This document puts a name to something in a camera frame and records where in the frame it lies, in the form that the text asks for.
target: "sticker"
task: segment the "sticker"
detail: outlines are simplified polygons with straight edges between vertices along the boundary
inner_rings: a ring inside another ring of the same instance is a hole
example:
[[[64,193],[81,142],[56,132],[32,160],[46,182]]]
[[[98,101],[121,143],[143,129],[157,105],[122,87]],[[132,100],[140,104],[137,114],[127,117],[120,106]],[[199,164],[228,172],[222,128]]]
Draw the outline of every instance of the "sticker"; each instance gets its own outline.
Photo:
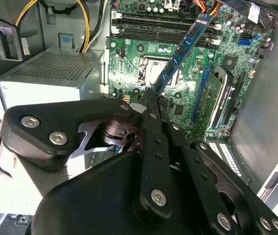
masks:
[[[251,2],[248,19],[257,24],[259,14],[260,14],[260,8]]]

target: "green circuit board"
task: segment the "green circuit board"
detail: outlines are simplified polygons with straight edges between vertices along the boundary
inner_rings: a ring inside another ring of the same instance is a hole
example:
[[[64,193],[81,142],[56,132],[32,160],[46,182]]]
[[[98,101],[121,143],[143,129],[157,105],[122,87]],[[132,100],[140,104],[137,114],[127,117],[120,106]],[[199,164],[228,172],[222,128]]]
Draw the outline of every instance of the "green circuit board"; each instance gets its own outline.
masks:
[[[119,97],[127,102],[137,102],[148,86],[151,86],[162,68],[165,66],[171,54],[177,48],[177,43],[164,43],[166,38],[160,36],[160,41],[154,40],[153,37],[143,38],[140,34],[157,32],[157,36],[168,34],[168,39],[175,38],[175,34],[185,33],[180,28],[154,27],[148,24],[129,23],[121,24],[116,21],[116,13],[128,13],[135,16],[157,16],[166,21],[173,19],[194,19],[197,12],[192,8],[190,12],[182,13],[181,11],[168,11],[164,13],[141,12],[140,5],[163,7],[163,1],[146,1],[120,0],[118,7],[112,8],[112,32],[122,32],[118,35],[112,34],[110,37],[110,65],[109,65],[109,94],[110,97]],[[194,47],[180,66],[179,71],[173,76],[172,81],[166,86],[163,95],[168,98],[168,112],[171,121],[178,123],[185,129],[190,141],[195,139],[223,139],[229,136],[237,113],[231,114],[227,124],[218,123],[214,128],[208,128],[212,111],[216,105],[217,99],[221,94],[222,83],[214,76],[212,70],[215,65],[221,65],[230,70],[234,76],[233,87],[239,75],[245,72],[244,84],[238,93],[234,107],[239,109],[246,95],[248,86],[254,76],[256,67],[262,59],[259,56],[259,50],[265,37],[269,37],[271,32],[249,33],[251,44],[242,46],[238,44],[242,32],[235,29],[237,25],[243,26],[246,18],[233,12],[227,7],[222,7],[219,15],[212,25],[216,26],[216,33],[211,47]],[[200,87],[205,72],[209,70],[209,76],[204,87]],[[196,105],[198,92],[202,93],[198,101],[196,118],[191,121],[193,109]],[[228,100],[225,104],[227,108],[230,103]]]

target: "blue ram stick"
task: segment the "blue ram stick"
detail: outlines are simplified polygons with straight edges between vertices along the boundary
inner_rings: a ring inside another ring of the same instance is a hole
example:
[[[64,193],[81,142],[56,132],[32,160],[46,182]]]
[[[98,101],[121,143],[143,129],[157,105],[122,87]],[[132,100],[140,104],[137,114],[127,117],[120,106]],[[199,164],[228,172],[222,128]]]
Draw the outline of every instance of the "blue ram stick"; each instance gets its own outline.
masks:
[[[164,69],[153,84],[153,91],[155,91],[157,94],[161,94],[163,92],[165,86],[172,79],[175,72],[179,69],[179,66],[183,62],[188,51],[194,47],[213,18],[214,16],[210,16],[209,14],[200,13],[198,15],[196,21],[190,27],[183,41],[179,44],[174,54],[169,59]]]
[[[209,77],[209,73],[210,73],[210,68],[206,67],[206,70],[205,70],[205,72],[202,76],[202,79],[201,79],[201,83],[200,83],[200,87],[199,87],[198,94],[197,94],[197,97],[196,97],[196,101],[194,102],[194,107],[193,107],[193,111],[192,111],[192,115],[191,115],[191,121],[192,122],[194,122],[196,120],[197,111],[198,111],[201,96],[202,96],[202,93],[203,93],[203,88],[204,88],[204,85],[205,85],[205,83],[206,83],[206,81]]]

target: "power supply vent grille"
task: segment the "power supply vent grille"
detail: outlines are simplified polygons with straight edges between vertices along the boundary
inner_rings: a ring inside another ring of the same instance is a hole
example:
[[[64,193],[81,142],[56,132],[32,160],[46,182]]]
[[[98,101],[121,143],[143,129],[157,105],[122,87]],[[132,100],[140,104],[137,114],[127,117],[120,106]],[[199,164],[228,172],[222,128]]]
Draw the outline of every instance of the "power supply vent grille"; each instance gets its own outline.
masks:
[[[92,69],[92,60],[92,57],[82,55],[47,52],[13,74],[76,81],[85,70]]]

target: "blue sata port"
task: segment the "blue sata port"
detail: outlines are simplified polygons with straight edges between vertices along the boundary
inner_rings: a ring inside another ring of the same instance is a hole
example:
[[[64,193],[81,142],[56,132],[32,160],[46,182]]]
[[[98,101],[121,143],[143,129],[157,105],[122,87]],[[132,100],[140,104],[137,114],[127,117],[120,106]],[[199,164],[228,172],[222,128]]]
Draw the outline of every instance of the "blue sata port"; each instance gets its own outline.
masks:
[[[240,38],[238,40],[238,45],[240,45],[240,46],[248,46],[249,47],[249,46],[252,45],[252,41],[249,40],[249,39]]]

